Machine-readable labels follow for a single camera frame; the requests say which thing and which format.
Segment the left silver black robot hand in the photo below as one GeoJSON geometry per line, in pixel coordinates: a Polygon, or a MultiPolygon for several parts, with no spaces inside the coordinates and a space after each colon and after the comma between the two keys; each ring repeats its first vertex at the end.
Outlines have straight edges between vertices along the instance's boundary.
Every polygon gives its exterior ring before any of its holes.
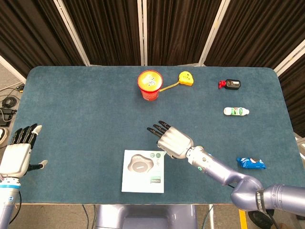
{"type": "Polygon", "coordinates": [[[21,178],[29,171],[45,168],[48,160],[43,160],[38,164],[30,164],[31,153],[41,130],[41,125],[33,124],[20,128],[14,133],[0,164],[2,177],[21,178]]]}

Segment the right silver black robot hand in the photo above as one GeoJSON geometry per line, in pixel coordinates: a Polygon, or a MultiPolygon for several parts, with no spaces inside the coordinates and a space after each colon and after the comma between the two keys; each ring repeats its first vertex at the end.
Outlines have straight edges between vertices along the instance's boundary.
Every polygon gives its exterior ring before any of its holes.
{"type": "Polygon", "coordinates": [[[146,128],[159,139],[156,144],[171,158],[186,159],[187,152],[193,147],[193,140],[168,123],[159,120],[153,128],[146,128]]]}

